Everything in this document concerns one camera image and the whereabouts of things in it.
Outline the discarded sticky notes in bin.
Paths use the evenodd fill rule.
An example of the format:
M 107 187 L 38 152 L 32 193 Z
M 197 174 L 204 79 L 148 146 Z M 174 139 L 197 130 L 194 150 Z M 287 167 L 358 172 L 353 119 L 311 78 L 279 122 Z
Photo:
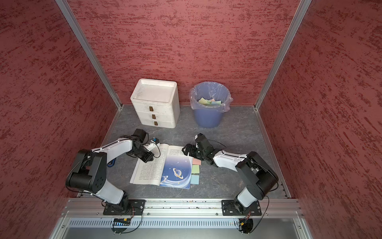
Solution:
M 221 101 L 216 101 L 215 99 L 207 100 L 205 98 L 200 98 L 198 101 L 199 104 L 204 106 L 219 106 L 221 105 Z

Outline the right aluminium corner post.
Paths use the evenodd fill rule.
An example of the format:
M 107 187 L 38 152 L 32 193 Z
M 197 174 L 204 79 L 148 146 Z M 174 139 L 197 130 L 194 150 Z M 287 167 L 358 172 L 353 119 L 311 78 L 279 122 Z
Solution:
M 312 0 L 301 0 L 299 2 L 299 5 L 297 7 L 297 10 L 294 14 L 294 17 L 290 23 L 290 26 L 287 30 L 287 33 L 283 39 L 283 42 L 280 46 L 280 49 L 277 53 L 277 56 L 275 58 L 275 61 L 270 69 L 270 72 L 265 80 L 265 83 L 260 91 L 260 94 L 256 100 L 256 103 L 254 104 L 255 111 L 259 111 L 260 106 L 265 99 L 265 96 L 278 72 L 278 69 L 281 66 L 281 63 L 283 62 L 284 57 L 286 56 L 286 53 L 288 52 L 288 49 L 294 39 L 294 36 L 296 35 L 302 20 L 311 4 Z

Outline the pink sticky note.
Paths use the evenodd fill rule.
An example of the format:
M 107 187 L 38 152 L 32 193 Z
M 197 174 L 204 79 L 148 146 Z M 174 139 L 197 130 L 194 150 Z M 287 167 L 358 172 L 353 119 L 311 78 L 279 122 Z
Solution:
M 193 165 L 201 165 L 202 161 L 196 158 L 193 158 Z

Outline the blue plastic trash bin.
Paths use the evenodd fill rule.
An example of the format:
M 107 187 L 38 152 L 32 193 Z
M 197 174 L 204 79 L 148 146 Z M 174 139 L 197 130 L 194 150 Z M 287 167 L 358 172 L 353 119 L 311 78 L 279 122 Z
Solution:
M 213 110 L 193 110 L 196 122 L 203 128 L 217 127 L 224 113 L 216 112 Z

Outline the illustrated book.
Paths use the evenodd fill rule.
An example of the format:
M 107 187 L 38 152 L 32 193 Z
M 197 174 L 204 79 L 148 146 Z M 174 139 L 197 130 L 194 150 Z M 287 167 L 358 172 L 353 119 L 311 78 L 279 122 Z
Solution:
M 160 144 L 152 152 L 152 161 L 138 160 L 131 184 L 190 189 L 193 158 L 184 155 L 181 146 Z

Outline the blue handled tool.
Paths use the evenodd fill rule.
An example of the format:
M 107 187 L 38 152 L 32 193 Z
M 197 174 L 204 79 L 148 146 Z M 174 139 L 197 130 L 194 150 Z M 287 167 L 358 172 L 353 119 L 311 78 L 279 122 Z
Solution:
M 116 159 L 113 159 L 112 161 L 110 161 L 108 164 L 107 164 L 107 167 L 113 167 L 115 165 L 115 161 Z

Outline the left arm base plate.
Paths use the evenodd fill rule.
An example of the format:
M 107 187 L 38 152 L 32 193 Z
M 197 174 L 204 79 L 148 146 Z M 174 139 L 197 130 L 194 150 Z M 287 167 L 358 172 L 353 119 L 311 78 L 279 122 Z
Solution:
M 105 216 L 141 216 L 146 201 L 143 199 L 122 200 L 119 204 L 106 203 Z

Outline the aluminium front rail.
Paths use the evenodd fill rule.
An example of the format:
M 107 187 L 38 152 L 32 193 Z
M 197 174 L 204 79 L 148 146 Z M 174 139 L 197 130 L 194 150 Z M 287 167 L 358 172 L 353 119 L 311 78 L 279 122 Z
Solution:
M 145 199 L 145 218 L 222 218 L 221 199 Z M 59 217 L 102 218 L 104 207 L 99 199 L 84 197 L 70 198 Z M 254 204 L 250 216 L 260 218 L 261 212 L 268 218 L 304 218 L 304 212 L 297 199 L 264 199 Z

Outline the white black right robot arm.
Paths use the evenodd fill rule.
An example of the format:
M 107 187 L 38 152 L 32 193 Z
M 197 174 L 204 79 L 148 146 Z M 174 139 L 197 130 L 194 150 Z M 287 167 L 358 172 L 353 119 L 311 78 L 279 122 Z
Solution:
M 279 177 L 275 171 L 256 152 L 234 154 L 223 148 L 215 148 L 202 133 L 195 136 L 194 144 L 186 144 L 182 148 L 185 156 L 205 161 L 218 168 L 226 168 L 238 173 L 243 181 L 244 189 L 234 200 L 222 203 L 222 211 L 226 215 L 246 215 L 250 207 L 257 205 L 267 194 L 278 187 Z

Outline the aluminium corner post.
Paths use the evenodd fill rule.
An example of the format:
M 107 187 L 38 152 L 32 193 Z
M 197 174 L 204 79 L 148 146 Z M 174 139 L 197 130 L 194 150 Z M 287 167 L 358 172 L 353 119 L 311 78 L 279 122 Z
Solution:
M 302 20 L 311 4 L 312 0 L 301 0 L 299 2 L 299 5 L 297 7 L 297 10 L 294 14 L 294 17 L 290 23 L 290 26 L 287 30 L 287 33 L 283 39 L 283 42 L 280 46 L 280 49 L 277 53 L 277 56 L 275 58 L 275 61 L 270 69 L 270 72 L 265 80 L 265 83 L 260 91 L 260 94 L 256 100 L 256 103 L 254 104 L 255 111 L 259 111 L 260 106 L 265 99 L 265 96 L 278 72 L 278 69 L 281 66 L 281 63 L 283 62 L 284 57 L 286 56 L 286 53 L 288 52 L 288 49 L 294 39 L 294 36 L 296 35 Z
M 75 37 L 79 41 L 83 50 L 85 51 L 88 59 L 90 60 L 92 66 L 94 67 L 99 78 L 101 79 L 102 83 L 104 84 L 110 97 L 114 101 L 117 109 L 120 111 L 123 107 L 123 103 L 121 102 L 121 100 L 118 97 L 117 93 L 115 92 L 111 82 L 109 81 L 103 67 L 101 66 L 101 63 L 99 62 L 96 54 L 94 53 L 90 43 L 88 42 L 83 30 L 81 29 L 75 15 L 73 14 L 73 12 L 71 10 L 68 2 L 65 0 L 56 0 L 55 2 L 58 5 L 58 7 L 59 7 L 61 13 L 63 14 L 64 18 L 66 19 L 67 23 L 69 24 Z

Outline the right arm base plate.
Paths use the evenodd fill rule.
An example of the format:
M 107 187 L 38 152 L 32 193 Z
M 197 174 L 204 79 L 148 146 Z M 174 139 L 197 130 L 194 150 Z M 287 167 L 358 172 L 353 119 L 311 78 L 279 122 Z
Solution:
M 253 202 L 249 207 L 242 206 L 235 200 L 221 201 L 222 214 L 224 216 L 261 216 L 262 211 L 258 201 Z

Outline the white three-drawer storage box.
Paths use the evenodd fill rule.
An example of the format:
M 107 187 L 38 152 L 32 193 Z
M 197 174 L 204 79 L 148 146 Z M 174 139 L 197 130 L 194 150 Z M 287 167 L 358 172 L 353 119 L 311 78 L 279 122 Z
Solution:
M 180 103 L 175 81 L 140 79 L 130 100 L 143 125 L 176 127 Z

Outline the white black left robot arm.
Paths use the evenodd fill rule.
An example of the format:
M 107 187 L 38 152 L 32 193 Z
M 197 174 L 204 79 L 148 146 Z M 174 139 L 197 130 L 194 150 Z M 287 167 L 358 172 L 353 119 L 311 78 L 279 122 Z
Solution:
M 158 149 L 160 141 L 149 138 L 149 134 L 136 129 L 132 135 L 124 135 L 112 143 L 91 150 L 80 150 L 70 170 L 65 186 L 68 190 L 91 194 L 104 203 L 104 215 L 141 214 L 142 204 L 129 202 L 128 194 L 111 184 L 107 178 L 108 165 L 119 156 L 127 154 L 144 163 L 153 161 L 153 149 Z

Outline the left aluminium corner post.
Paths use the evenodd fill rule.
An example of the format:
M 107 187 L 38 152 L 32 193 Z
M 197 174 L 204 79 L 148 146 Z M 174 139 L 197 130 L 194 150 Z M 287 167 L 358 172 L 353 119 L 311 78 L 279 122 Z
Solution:
M 73 14 L 73 12 L 71 10 L 68 2 L 65 0 L 56 0 L 55 2 L 58 5 L 58 7 L 59 7 L 61 13 L 63 14 L 64 18 L 66 19 L 67 23 L 69 24 L 75 37 L 79 41 L 83 50 L 85 51 L 88 59 L 90 60 L 92 66 L 94 67 L 99 78 L 101 79 L 102 83 L 104 84 L 110 97 L 114 101 L 117 109 L 120 111 L 123 107 L 123 103 L 121 102 L 121 100 L 118 97 L 117 93 L 115 92 L 111 82 L 109 81 L 103 67 L 101 66 L 101 63 L 99 62 L 96 54 L 94 53 L 90 43 L 88 42 L 83 30 L 81 29 L 75 15 Z

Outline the green sticky note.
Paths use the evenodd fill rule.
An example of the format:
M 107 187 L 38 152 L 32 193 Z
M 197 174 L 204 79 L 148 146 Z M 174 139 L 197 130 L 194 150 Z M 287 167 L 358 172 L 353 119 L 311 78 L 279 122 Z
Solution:
M 200 166 L 192 165 L 192 174 L 200 174 Z

